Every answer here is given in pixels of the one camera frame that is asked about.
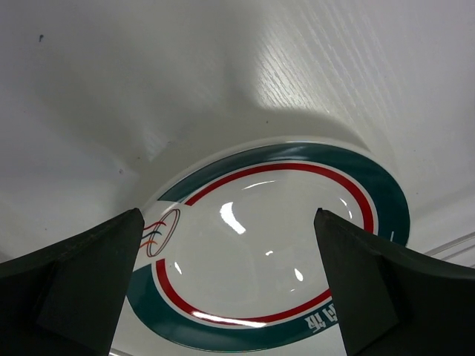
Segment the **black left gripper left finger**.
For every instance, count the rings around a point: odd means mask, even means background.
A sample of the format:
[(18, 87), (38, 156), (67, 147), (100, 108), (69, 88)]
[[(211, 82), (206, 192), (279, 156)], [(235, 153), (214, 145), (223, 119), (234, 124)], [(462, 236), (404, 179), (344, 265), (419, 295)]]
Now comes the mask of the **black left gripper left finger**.
[(128, 210), (1, 264), (2, 355), (108, 355), (144, 219)]

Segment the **plate with teal red rings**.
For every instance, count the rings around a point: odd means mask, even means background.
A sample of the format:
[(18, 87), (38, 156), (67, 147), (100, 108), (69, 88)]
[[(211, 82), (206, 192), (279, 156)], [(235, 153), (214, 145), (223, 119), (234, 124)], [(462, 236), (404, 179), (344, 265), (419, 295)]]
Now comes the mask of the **plate with teal red rings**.
[(406, 245), (410, 210), (367, 154), (269, 143), (182, 172), (144, 210), (127, 300), (154, 334), (207, 352), (285, 346), (338, 320), (313, 221), (320, 208)]

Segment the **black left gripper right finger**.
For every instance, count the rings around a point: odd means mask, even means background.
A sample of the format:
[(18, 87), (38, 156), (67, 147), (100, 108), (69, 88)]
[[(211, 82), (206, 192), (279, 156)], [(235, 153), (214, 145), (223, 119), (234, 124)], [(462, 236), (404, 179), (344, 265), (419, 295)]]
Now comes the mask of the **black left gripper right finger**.
[(318, 249), (348, 355), (473, 355), (474, 270), (319, 208)]

